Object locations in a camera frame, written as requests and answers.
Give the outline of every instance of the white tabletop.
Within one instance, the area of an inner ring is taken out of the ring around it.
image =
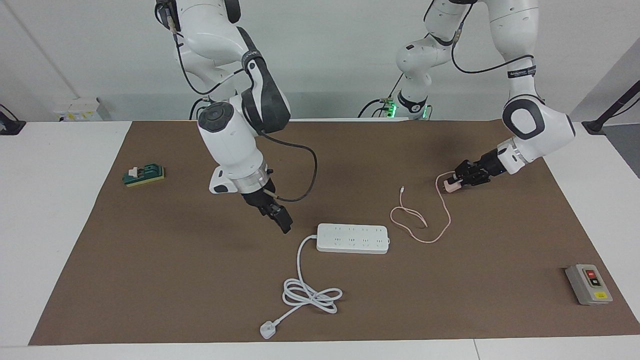
[[[0,359],[640,357],[640,336],[27,347],[130,125],[30,123],[19,136],[0,137]],[[575,128],[577,139],[546,161],[638,318],[640,179],[606,137]]]

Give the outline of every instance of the black stand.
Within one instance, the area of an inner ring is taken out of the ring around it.
[[[18,135],[25,124],[25,121],[13,121],[0,111],[0,124],[4,126],[4,130],[0,131],[0,135]]]
[[[607,111],[602,114],[598,120],[594,121],[583,121],[582,125],[587,132],[591,135],[606,135],[604,131],[602,131],[602,126],[613,117],[624,105],[626,105],[631,99],[634,98],[640,92],[640,81],[637,81],[634,86],[631,86],[631,89],[622,95],[622,97],[616,101]]]

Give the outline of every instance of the power strip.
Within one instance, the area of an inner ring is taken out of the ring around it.
[[[316,247],[322,252],[386,254],[389,250],[387,228],[376,225],[318,225]]]

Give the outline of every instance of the white robotic arm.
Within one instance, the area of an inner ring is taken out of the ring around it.
[[[515,136],[477,162],[464,161],[445,183],[450,192],[468,184],[487,183],[491,176],[505,172],[515,174],[575,137],[569,117],[547,107],[536,91],[533,51],[538,37],[538,0],[481,1],[489,9],[493,42],[508,66],[509,101],[502,119]],[[396,99],[400,105],[398,114],[404,112],[413,118],[422,115],[431,83],[427,71],[451,60],[464,16],[476,2],[478,0],[431,3],[424,18],[429,35],[409,44],[397,57],[406,77],[406,85]]]
[[[179,61],[185,71],[213,86],[224,73],[219,66],[241,62],[252,86],[228,101],[214,102],[198,117],[211,156],[220,164],[211,179],[215,194],[239,192],[245,201],[273,219],[284,233],[292,220],[270,194],[276,192],[272,171],[255,137],[282,130],[291,117],[289,103],[274,82],[249,34],[232,24],[239,19],[237,0],[156,0],[161,22],[180,31]]]

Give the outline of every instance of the pink charging cable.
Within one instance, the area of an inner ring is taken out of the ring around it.
[[[449,174],[453,174],[454,172],[446,172],[444,174],[440,174],[437,178],[436,178],[436,191],[438,192],[438,196],[440,196],[440,200],[442,200],[442,206],[444,207],[444,211],[447,213],[447,217],[449,217],[449,222],[447,223],[447,226],[444,227],[444,229],[442,230],[442,232],[440,233],[440,235],[438,235],[438,237],[435,240],[432,241],[424,241],[424,240],[420,240],[418,239],[418,237],[416,237],[416,235],[413,234],[413,231],[411,231],[411,229],[409,229],[408,227],[404,226],[403,224],[400,224],[399,222],[394,220],[394,211],[395,210],[403,210],[405,213],[409,214],[409,215],[413,215],[415,217],[417,217],[418,219],[420,219],[420,221],[424,224],[425,227],[429,227],[427,225],[427,221],[424,219],[424,216],[422,216],[422,214],[420,214],[417,210],[414,209],[410,209],[410,208],[406,208],[403,203],[402,203],[402,194],[404,193],[404,186],[402,188],[400,188],[400,206],[396,206],[391,210],[391,213],[389,214],[389,217],[391,218],[391,221],[395,224],[398,225],[402,228],[404,228],[405,230],[407,230],[409,232],[409,235],[411,235],[412,238],[416,239],[417,241],[421,242],[421,243],[425,243],[425,244],[432,244],[438,240],[441,239],[441,237],[444,235],[444,233],[447,231],[447,229],[449,228],[449,226],[451,226],[451,214],[449,213],[449,210],[447,209],[447,204],[444,202],[444,198],[442,197],[442,192],[440,192],[440,189],[438,188],[438,183],[440,182],[440,178]]]

